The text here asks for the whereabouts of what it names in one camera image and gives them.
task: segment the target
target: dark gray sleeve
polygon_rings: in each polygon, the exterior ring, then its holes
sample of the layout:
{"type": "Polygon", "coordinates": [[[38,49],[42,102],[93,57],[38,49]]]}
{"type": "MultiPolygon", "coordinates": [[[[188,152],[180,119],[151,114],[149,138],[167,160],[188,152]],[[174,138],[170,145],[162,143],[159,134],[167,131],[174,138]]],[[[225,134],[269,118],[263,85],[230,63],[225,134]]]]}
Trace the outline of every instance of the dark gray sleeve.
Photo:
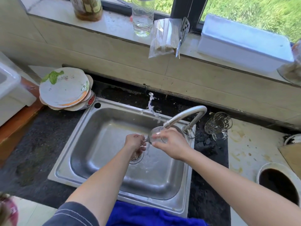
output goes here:
{"type": "Polygon", "coordinates": [[[82,204],[62,204],[43,226],[99,226],[96,217],[82,204]]]}

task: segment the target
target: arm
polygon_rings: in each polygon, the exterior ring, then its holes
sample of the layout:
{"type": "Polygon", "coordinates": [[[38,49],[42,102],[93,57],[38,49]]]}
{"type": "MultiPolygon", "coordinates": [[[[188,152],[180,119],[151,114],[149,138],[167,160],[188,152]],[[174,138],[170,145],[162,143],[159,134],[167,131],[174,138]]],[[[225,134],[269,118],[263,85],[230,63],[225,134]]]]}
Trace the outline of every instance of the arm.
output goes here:
{"type": "Polygon", "coordinates": [[[286,198],[195,151],[173,128],[164,130],[157,136],[167,138],[168,142],[154,142],[154,147],[190,165],[248,225],[300,225],[301,209],[286,198]]]}
{"type": "Polygon", "coordinates": [[[144,136],[131,134],[126,136],[124,147],[104,167],[91,175],[78,187],[66,202],[78,202],[89,209],[100,226],[107,223],[117,199],[129,162],[135,151],[142,153],[144,136]]]}

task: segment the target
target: person's left hand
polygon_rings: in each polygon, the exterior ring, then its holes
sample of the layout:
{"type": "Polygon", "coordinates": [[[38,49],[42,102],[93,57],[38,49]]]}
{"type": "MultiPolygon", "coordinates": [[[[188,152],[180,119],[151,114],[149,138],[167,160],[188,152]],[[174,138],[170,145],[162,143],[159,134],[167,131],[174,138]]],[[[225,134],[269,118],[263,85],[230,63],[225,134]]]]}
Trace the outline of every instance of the person's left hand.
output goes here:
{"type": "Polygon", "coordinates": [[[146,142],[144,141],[145,137],[138,134],[130,134],[126,136],[126,142],[124,147],[131,150],[133,153],[141,154],[142,151],[145,151],[146,142]]]}

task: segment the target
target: glass mug handle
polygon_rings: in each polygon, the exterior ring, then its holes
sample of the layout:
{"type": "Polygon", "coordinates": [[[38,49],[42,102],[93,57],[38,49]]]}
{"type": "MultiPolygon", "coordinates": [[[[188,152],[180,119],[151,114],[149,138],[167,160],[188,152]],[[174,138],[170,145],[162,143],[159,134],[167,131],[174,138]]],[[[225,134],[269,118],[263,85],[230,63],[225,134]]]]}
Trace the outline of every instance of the glass mug handle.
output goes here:
{"type": "Polygon", "coordinates": [[[216,140],[225,140],[228,138],[228,134],[226,131],[222,131],[216,134],[212,134],[213,139],[216,140]]]}

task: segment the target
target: dark liquid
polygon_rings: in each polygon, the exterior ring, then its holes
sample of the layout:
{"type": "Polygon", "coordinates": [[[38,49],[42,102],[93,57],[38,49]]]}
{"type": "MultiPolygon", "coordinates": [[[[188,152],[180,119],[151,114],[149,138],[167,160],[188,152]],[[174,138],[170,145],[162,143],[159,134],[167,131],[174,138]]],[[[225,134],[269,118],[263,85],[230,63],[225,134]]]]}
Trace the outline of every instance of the dark liquid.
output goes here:
{"type": "Polygon", "coordinates": [[[280,171],[275,169],[264,170],[259,177],[259,184],[299,205],[298,192],[295,186],[280,171]]]}

